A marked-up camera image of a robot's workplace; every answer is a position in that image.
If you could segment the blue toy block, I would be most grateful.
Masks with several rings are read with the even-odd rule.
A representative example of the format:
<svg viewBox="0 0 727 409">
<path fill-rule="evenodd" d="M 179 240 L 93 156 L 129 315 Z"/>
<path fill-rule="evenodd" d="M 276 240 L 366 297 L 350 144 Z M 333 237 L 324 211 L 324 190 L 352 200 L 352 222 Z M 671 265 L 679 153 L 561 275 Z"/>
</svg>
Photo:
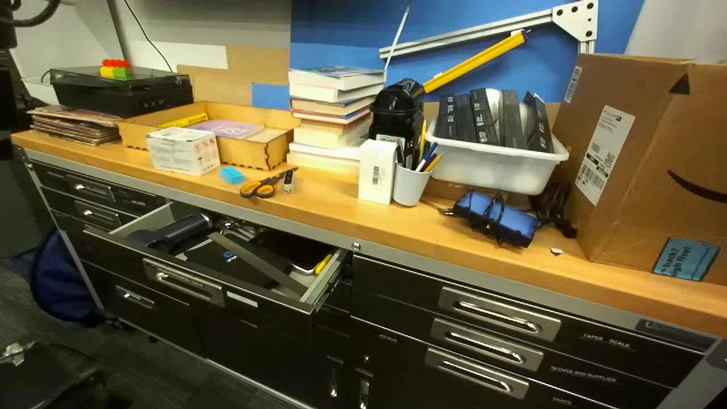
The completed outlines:
<svg viewBox="0 0 727 409">
<path fill-rule="evenodd" d="M 220 179 L 222 179 L 224 183 L 229 183 L 229 187 L 239 187 L 239 183 L 245 181 L 245 175 L 243 175 L 239 167 L 233 167 L 233 166 L 222 166 L 222 167 L 219 171 L 219 175 L 220 175 Z"/>
</svg>

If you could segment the drawer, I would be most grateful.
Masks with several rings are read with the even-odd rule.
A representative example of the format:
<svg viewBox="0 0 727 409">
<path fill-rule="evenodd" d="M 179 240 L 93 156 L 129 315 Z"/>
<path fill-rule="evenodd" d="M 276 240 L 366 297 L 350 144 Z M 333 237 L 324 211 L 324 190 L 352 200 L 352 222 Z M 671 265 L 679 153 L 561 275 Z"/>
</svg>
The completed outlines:
<svg viewBox="0 0 727 409">
<path fill-rule="evenodd" d="M 247 221 L 166 202 L 119 228 L 81 229 L 89 262 L 121 262 L 144 284 L 224 306 L 278 302 L 314 314 L 347 253 Z"/>
</svg>

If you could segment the colourful toy block stack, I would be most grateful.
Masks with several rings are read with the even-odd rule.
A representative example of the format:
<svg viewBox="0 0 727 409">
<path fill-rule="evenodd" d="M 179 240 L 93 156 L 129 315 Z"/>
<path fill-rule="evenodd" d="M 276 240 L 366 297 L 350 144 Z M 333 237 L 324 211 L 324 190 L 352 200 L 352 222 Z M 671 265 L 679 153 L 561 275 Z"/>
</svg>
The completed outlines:
<svg viewBox="0 0 727 409">
<path fill-rule="evenodd" d="M 98 75 L 104 79 L 129 79 L 132 66 L 127 58 L 104 58 L 98 67 Z"/>
</svg>

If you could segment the white pen cup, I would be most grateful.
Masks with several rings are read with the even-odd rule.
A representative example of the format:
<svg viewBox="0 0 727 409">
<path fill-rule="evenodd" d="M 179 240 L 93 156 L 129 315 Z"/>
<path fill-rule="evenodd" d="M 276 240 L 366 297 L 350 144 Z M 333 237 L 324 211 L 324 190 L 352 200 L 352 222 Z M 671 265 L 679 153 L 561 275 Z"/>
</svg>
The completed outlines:
<svg viewBox="0 0 727 409">
<path fill-rule="evenodd" d="M 424 187 L 429 181 L 427 173 L 419 173 L 405 166 L 396 167 L 396 183 L 394 183 L 394 202 L 403 207 L 413 207 L 420 202 Z"/>
</svg>

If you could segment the small white box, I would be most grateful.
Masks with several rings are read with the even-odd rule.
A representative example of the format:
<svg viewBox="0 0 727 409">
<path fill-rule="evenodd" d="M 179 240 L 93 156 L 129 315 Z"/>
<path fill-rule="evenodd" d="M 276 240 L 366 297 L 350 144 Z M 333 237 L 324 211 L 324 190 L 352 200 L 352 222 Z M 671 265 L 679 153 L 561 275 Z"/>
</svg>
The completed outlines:
<svg viewBox="0 0 727 409">
<path fill-rule="evenodd" d="M 390 140 L 368 139 L 358 150 L 358 198 L 389 205 L 394 194 L 396 150 Z"/>
</svg>

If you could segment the stack of books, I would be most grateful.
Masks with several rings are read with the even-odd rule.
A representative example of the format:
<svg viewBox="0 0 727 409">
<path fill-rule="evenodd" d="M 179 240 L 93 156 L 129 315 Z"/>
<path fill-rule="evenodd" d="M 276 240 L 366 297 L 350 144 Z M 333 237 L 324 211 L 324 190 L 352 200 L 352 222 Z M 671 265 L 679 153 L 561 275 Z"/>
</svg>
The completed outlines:
<svg viewBox="0 0 727 409">
<path fill-rule="evenodd" d="M 373 102 L 383 88 L 383 73 L 324 66 L 291 67 L 288 98 L 297 120 L 288 158 L 357 162 L 373 122 Z"/>
</svg>

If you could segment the black cabinet workbench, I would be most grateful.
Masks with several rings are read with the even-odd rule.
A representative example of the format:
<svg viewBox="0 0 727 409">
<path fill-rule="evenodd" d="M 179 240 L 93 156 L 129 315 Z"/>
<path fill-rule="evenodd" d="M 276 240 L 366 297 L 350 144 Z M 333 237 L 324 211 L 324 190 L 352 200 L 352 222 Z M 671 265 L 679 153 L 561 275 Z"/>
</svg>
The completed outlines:
<svg viewBox="0 0 727 409">
<path fill-rule="evenodd" d="M 219 175 L 170 175 L 140 150 L 18 131 L 11 139 L 95 304 L 112 317 L 327 409 L 727 409 L 727 297 L 589 262 L 546 228 L 494 240 L 441 202 L 364 205 L 347 179 L 297 173 L 240 198 Z M 314 314 L 216 306 L 89 262 L 85 228 L 166 202 L 345 249 Z"/>
</svg>

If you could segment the wooden laser-cut tray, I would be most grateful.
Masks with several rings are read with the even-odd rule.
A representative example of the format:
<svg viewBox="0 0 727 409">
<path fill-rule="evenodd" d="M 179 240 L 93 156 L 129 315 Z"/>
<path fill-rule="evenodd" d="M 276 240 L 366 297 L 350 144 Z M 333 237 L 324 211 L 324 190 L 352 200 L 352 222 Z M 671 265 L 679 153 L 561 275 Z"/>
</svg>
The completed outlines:
<svg viewBox="0 0 727 409">
<path fill-rule="evenodd" d="M 132 116 L 119 122 L 126 147 L 146 147 L 161 128 L 194 128 L 219 137 L 220 162 L 239 167 L 273 171 L 288 153 L 297 120 L 288 112 L 247 105 L 194 102 Z"/>
</svg>

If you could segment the white plastic bin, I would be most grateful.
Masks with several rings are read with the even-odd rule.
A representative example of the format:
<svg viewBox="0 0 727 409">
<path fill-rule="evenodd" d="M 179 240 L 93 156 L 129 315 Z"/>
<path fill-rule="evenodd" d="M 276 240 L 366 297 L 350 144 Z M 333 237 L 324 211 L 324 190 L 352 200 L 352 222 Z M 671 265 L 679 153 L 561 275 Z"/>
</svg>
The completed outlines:
<svg viewBox="0 0 727 409">
<path fill-rule="evenodd" d="M 538 195 L 552 171 L 571 156 L 560 139 L 552 139 L 549 153 L 439 137 L 431 137 L 431 144 L 441 154 L 433 179 L 521 195 Z"/>
</svg>

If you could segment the white cardboard box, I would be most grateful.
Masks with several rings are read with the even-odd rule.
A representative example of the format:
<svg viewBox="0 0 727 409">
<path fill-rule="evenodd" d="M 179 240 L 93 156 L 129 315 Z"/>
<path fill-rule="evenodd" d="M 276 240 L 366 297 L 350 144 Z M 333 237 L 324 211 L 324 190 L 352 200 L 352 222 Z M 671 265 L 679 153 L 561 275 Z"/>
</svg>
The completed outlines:
<svg viewBox="0 0 727 409">
<path fill-rule="evenodd" d="M 163 128 L 146 137 L 153 166 L 160 171 L 204 175 L 220 166 L 219 140 L 209 129 Z"/>
</svg>

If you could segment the black printer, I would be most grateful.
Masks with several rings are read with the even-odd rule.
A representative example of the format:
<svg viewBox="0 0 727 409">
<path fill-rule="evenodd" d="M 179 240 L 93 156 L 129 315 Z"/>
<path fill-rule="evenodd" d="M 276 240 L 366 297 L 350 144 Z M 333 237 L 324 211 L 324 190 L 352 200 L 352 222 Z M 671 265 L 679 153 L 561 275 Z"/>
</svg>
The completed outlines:
<svg viewBox="0 0 727 409">
<path fill-rule="evenodd" d="M 65 107 L 123 117 L 194 102 L 194 87 L 187 75 L 157 67 L 132 67 L 126 79 L 106 79 L 95 66 L 52 67 L 51 83 Z"/>
</svg>

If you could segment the large cardboard box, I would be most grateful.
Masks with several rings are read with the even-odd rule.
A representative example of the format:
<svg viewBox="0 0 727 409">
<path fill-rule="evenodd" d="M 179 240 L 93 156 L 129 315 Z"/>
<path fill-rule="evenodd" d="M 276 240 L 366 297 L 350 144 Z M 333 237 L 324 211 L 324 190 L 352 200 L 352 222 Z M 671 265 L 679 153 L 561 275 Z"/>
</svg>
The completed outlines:
<svg viewBox="0 0 727 409">
<path fill-rule="evenodd" d="M 555 120 L 584 255 L 727 284 L 727 66 L 582 55 Z"/>
</svg>

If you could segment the stack of brown papers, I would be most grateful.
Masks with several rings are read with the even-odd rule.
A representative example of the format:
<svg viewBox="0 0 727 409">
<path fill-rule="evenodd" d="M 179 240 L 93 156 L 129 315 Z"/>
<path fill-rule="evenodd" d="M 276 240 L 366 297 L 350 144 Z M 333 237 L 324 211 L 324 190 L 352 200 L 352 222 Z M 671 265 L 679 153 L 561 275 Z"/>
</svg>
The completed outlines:
<svg viewBox="0 0 727 409">
<path fill-rule="evenodd" d="M 99 114 L 89 110 L 71 107 L 36 107 L 30 110 L 31 128 L 52 137 L 81 140 L 92 146 L 114 144 L 121 139 L 119 122 L 114 114 Z"/>
</svg>

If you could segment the orange handled scissors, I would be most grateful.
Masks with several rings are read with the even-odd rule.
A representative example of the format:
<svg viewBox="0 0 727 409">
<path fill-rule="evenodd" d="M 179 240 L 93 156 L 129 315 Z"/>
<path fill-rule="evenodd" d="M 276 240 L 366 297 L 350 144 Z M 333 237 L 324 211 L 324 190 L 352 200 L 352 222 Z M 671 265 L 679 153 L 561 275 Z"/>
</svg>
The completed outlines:
<svg viewBox="0 0 727 409">
<path fill-rule="evenodd" d="M 273 198 L 278 194 L 279 183 L 288 183 L 294 178 L 291 171 L 273 175 L 273 178 L 264 178 L 264 179 L 245 179 L 239 187 L 239 195 L 240 198 Z"/>
</svg>

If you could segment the aluminium rail bracket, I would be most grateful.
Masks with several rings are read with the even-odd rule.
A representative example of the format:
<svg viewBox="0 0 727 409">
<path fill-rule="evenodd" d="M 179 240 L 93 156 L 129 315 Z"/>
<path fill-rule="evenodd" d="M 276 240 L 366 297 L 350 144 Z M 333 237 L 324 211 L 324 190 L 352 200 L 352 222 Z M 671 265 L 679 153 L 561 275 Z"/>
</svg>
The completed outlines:
<svg viewBox="0 0 727 409">
<path fill-rule="evenodd" d="M 598 13 L 600 13 L 598 0 L 571 0 L 567 4 L 511 15 L 505 21 L 472 25 L 472 28 L 433 33 L 415 40 L 405 40 L 405 42 L 394 40 L 390 45 L 379 50 L 379 57 L 382 58 L 405 57 L 405 55 L 415 55 L 415 52 L 436 50 L 445 45 L 480 40 L 497 33 L 525 32 L 541 25 L 556 25 L 580 42 L 582 52 L 592 52 L 598 42 Z"/>
</svg>

